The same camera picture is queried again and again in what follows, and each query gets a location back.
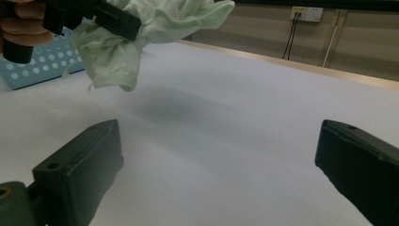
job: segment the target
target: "wall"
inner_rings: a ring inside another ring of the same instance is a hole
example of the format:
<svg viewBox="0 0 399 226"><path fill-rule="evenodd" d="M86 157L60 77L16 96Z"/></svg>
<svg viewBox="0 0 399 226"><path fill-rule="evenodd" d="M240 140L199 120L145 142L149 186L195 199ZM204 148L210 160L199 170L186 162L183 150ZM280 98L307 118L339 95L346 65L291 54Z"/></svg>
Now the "wall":
<svg viewBox="0 0 399 226"><path fill-rule="evenodd" d="M290 36L291 7L237 4L217 30L201 30L201 43L282 58ZM325 8L319 23L298 22L290 59L322 66L338 18L327 67L399 81L399 13Z"/></svg>

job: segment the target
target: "screw hole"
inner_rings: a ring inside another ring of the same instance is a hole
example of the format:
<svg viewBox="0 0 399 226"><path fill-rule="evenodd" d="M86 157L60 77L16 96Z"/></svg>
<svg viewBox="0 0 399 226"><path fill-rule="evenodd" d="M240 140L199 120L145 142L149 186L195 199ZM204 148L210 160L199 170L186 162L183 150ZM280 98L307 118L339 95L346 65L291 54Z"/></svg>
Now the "screw hole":
<svg viewBox="0 0 399 226"><path fill-rule="evenodd" d="M7 191L4 188L0 189L0 197L2 197L6 193L7 193Z"/></svg>
<svg viewBox="0 0 399 226"><path fill-rule="evenodd" d="M50 164L48 167L47 167L47 169L48 170L54 170L54 169L57 169L59 167L59 164L58 163L52 163L52 164Z"/></svg>
<svg viewBox="0 0 399 226"><path fill-rule="evenodd" d="M10 187L1 187L0 188L0 199L5 198L6 196L9 195L9 193L11 193L11 188Z"/></svg>

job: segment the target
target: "electrical outlet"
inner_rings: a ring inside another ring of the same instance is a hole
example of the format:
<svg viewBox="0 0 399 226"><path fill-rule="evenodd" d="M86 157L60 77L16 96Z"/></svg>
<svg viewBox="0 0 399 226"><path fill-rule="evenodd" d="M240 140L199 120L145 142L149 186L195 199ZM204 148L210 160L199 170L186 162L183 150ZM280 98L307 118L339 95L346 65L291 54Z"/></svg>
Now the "electrical outlet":
<svg viewBox="0 0 399 226"><path fill-rule="evenodd" d="M307 8L305 13L305 21L320 22L323 14L323 8Z"/></svg>
<svg viewBox="0 0 399 226"><path fill-rule="evenodd" d="M298 20L305 21L306 11L307 11L307 8L305 8L305 7L293 7L293 10L291 11L291 20L293 20L295 18L296 13L300 13Z"/></svg>

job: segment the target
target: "table surface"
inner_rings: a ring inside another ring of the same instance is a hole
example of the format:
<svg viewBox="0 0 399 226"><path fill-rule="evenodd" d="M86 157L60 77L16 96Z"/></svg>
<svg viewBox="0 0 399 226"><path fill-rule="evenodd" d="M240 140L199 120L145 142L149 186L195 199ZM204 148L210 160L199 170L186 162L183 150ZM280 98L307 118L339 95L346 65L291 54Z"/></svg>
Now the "table surface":
<svg viewBox="0 0 399 226"><path fill-rule="evenodd" d="M118 119L125 164L90 225L370 225L317 140L329 119L399 147L399 91L321 73L173 43L145 48L134 92L82 72L2 94L0 182Z"/></svg>

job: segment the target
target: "crumpled cloth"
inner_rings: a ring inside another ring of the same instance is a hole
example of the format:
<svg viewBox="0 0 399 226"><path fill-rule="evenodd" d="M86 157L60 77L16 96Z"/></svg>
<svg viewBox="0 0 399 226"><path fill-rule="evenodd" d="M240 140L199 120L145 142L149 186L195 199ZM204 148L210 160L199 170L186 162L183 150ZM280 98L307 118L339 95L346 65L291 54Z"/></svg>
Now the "crumpled cloth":
<svg viewBox="0 0 399 226"><path fill-rule="evenodd" d="M138 17L142 23L135 40L127 40L92 21L73 30L71 47L78 52L95 88L136 87L140 55L148 43L178 41L199 29L216 29L234 7L233 1L107 0Z"/></svg>

